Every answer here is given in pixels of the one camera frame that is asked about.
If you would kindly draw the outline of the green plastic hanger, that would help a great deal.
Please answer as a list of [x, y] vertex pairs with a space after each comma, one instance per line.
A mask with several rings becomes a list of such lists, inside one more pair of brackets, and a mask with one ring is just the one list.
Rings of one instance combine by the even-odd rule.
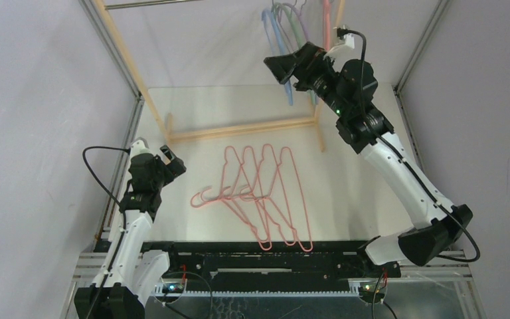
[[261, 20], [273, 55], [292, 53], [309, 40], [296, 4], [272, 1], [270, 8], [262, 11]]

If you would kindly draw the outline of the purple plastic hanger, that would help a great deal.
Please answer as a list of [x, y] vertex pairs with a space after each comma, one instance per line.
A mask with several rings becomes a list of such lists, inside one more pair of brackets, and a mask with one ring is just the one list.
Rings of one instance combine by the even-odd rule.
[[291, 3], [282, 3], [281, 6], [294, 33], [298, 47], [302, 47], [309, 40], [309, 34], [303, 22], [302, 14]]

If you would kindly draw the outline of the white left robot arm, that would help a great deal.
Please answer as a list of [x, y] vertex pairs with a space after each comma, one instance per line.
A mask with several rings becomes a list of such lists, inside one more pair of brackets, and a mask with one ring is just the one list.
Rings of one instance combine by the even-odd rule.
[[161, 204], [161, 190], [186, 171], [183, 160], [167, 145], [155, 154], [141, 139], [125, 152], [130, 179], [117, 201], [120, 220], [97, 275], [75, 293], [79, 318], [144, 318], [156, 280], [175, 276], [181, 268], [181, 259], [163, 250], [147, 252], [142, 261], [138, 257]]

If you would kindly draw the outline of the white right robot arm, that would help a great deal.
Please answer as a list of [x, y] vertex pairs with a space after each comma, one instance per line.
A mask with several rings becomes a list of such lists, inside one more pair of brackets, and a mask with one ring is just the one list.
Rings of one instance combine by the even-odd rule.
[[293, 53], [266, 57], [264, 64], [280, 84], [295, 78], [297, 91], [314, 92], [337, 115], [343, 141], [380, 173], [408, 213], [409, 230], [375, 237], [361, 247], [361, 274], [375, 276], [384, 264], [401, 260], [424, 266], [469, 235], [471, 209], [454, 204], [429, 181], [373, 104], [378, 84], [369, 62], [352, 59], [335, 70], [323, 48], [306, 43]]

